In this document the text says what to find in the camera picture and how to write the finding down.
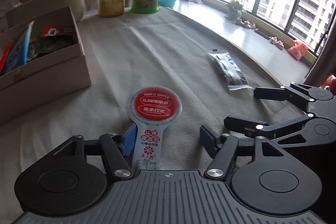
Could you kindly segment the beige tissue box organizer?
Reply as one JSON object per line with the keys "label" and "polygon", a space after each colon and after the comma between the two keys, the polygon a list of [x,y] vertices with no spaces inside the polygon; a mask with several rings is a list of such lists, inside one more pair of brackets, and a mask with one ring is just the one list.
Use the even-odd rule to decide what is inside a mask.
{"label": "beige tissue box organizer", "polygon": [[6,13],[7,26],[11,28],[34,17],[65,7],[71,8],[76,22],[79,22],[86,12],[84,0],[30,0]]}

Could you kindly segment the clear black snack packet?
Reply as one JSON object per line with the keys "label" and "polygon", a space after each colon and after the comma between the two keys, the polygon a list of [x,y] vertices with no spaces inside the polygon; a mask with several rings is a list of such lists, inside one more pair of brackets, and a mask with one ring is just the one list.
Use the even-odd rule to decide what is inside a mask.
{"label": "clear black snack packet", "polygon": [[209,53],[209,56],[216,64],[219,72],[223,75],[228,90],[253,89],[227,50],[213,50]]}

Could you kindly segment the small potted flower plant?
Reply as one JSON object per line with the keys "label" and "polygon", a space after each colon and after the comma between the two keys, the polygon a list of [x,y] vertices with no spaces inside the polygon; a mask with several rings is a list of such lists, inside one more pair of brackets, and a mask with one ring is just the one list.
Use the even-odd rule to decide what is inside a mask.
{"label": "small potted flower plant", "polygon": [[227,5],[227,18],[229,20],[239,20],[245,12],[244,5],[239,0],[231,0]]}

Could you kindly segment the green red snack packet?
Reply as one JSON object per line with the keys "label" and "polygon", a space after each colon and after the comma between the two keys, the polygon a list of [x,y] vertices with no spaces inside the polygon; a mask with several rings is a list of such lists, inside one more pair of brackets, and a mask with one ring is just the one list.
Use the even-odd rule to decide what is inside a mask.
{"label": "green red snack packet", "polygon": [[37,59],[75,44],[72,35],[39,36],[35,43],[33,58]]}

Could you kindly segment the pink cardboard box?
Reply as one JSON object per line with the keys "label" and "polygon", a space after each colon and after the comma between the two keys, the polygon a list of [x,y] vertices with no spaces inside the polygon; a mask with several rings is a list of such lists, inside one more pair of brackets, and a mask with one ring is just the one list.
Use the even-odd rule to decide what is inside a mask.
{"label": "pink cardboard box", "polygon": [[37,107],[91,86],[91,79],[77,24],[70,7],[58,9],[21,23],[1,34],[1,47],[13,42],[34,21],[33,38],[45,25],[75,29],[75,45],[34,59],[1,76],[1,123]]}

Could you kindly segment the red round lollipop snack packet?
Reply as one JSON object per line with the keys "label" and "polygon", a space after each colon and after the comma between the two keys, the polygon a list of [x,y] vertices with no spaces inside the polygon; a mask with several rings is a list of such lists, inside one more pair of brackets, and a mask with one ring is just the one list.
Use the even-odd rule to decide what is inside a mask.
{"label": "red round lollipop snack packet", "polygon": [[129,96],[127,113],[137,126],[132,170],[159,169],[163,133],[182,113],[179,96],[162,86],[141,88]]}

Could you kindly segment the teal plastic basin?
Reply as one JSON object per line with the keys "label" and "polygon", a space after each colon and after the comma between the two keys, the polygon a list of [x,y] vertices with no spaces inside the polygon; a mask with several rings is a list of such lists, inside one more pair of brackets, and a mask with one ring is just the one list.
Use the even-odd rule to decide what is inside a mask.
{"label": "teal plastic basin", "polygon": [[161,7],[168,7],[173,9],[177,0],[158,0],[158,4]]}

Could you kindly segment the light blue snack packet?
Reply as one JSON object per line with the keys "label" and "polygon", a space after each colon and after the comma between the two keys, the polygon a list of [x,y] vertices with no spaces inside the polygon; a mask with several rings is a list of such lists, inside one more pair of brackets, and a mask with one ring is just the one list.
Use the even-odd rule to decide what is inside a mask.
{"label": "light blue snack packet", "polygon": [[21,34],[14,39],[6,57],[5,64],[1,70],[1,76],[27,63],[29,42],[33,25],[34,21],[30,22]]}

